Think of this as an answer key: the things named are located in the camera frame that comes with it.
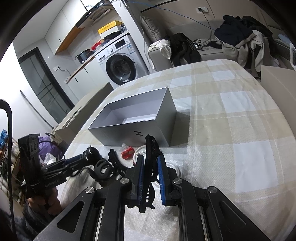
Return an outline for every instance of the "range hood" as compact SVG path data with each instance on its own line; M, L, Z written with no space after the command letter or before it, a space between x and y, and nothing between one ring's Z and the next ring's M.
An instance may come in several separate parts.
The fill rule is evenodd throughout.
M75 25L77 28L85 28L95 24L101 17L110 12L114 7L109 1L100 1L93 6Z

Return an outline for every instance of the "washing machine door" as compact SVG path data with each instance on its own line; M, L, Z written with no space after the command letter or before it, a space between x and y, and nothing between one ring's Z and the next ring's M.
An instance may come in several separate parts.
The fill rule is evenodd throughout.
M109 78L118 85L123 85L136 77L134 62L122 54L115 54L108 58L106 71Z

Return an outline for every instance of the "gray box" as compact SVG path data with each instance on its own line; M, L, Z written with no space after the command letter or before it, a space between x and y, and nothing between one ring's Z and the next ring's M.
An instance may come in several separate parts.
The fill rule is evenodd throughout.
M107 146L141 146L149 134L160 147L168 147L176 113L166 87L107 104L88 130Z

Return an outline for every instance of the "white device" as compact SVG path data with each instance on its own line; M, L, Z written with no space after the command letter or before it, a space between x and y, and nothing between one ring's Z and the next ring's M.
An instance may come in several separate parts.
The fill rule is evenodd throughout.
M102 50L96 59L115 89L148 75L148 69L129 34Z

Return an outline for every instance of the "purple bag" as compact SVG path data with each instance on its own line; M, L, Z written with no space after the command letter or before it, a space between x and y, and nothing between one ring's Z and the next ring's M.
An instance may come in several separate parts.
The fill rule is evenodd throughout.
M52 154L57 160L62 159L63 153L55 144L52 143L49 136L39 137L39 142L41 141L46 141L46 142L39 143L39 149L40 149L39 156L43 161L47 153Z

